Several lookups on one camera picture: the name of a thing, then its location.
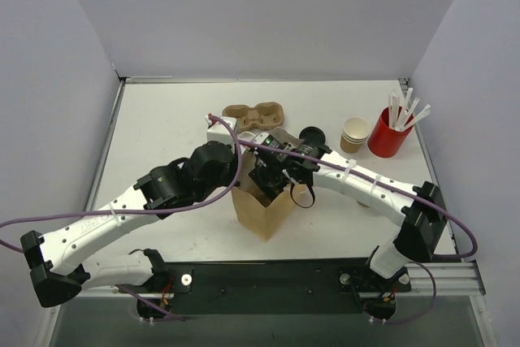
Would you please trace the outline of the brown paper takeout bag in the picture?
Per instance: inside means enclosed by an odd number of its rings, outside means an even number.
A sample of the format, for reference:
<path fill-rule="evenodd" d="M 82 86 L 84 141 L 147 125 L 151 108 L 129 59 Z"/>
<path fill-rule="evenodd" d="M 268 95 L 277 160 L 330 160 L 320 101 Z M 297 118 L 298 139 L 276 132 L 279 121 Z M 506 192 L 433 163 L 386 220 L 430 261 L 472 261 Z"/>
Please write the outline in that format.
<path fill-rule="evenodd" d="M 286 184 L 282 185 L 281 193 L 271 201 L 249 177 L 255 168 L 255 156 L 245 147 L 242 150 L 240 184 L 232 189 L 236 217 L 253 234 L 269 241 L 292 213 L 296 203 Z"/>

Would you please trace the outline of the brown paper coffee cup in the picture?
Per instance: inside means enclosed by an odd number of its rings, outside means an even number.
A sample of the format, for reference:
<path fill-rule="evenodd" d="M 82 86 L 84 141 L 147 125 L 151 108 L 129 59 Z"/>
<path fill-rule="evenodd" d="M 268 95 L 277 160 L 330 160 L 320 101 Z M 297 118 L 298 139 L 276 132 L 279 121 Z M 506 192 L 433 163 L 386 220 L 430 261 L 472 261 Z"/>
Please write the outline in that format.
<path fill-rule="evenodd" d="M 367 204 L 365 204 L 365 203 L 363 203 L 363 202 L 360 202 L 360 201 L 357 201 L 357 204 L 358 204 L 359 206 L 364 207 L 364 208 L 367 208 L 367 209 L 370 209 L 370 208 L 371 208 L 371 206 L 369 206 L 369 205 L 367 205 Z"/>

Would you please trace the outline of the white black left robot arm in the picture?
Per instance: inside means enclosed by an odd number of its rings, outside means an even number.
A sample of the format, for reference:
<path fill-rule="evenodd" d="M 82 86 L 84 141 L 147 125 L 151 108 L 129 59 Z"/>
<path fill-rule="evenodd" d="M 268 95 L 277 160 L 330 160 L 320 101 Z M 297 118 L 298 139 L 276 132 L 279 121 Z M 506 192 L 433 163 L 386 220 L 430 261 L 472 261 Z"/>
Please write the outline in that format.
<path fill-rule="evenodd" d="M 239 148 L 209 141 L 188 158 L 152 169 L 112 202 L 54 232 L 20 238 L 30 278 L 42 307 L 61 305 L 86 289 L 125 284 L 157 292 L 172 275 L 156 249 L 104 258 L 114 241 L 174 212 L 204 202 L 216 189 L 230 189 L 241 161 Z"/>

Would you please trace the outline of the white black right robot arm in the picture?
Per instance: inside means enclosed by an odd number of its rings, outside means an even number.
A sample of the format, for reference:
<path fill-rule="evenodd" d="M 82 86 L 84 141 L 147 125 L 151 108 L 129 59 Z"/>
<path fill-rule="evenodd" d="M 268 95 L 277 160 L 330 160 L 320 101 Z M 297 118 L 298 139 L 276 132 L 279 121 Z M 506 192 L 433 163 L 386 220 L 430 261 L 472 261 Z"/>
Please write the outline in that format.
<path fill-rule="evenodd" d="M 430 262 L 447 219 L 436 203 L 438 188 L 431 182 L 417 186 L 361 167 L 326 145 L 307 137 L 290 146 L 269 133 L 245 141 L 243 149 L 256 158 L 250 177 L 269 197 L 284 188 L 303 184 L 309 191 L 329 189 L 370 207 L 397 226 L 396 234 L 375 247 L 370 271 L 386 280 L 412 262 Z"/>

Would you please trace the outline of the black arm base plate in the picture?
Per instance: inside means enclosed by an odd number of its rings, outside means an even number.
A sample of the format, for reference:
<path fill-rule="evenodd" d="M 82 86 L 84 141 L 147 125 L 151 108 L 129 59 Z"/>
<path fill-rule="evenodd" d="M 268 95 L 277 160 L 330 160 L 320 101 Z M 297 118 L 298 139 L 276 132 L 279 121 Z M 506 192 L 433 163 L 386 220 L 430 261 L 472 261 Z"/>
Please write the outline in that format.
<path fill-rule="evenodd" d="M 322 258 L 244 262 L 168 262 L 163 274 L 142 286 L 125 284 L 149 297 L 137 303 L 144 318 L 163 311 L 188 318 L 208 314 L 357 314 L 364 297 L 408 293 L 408 271 L 386 280 L 367 258 Z"/>

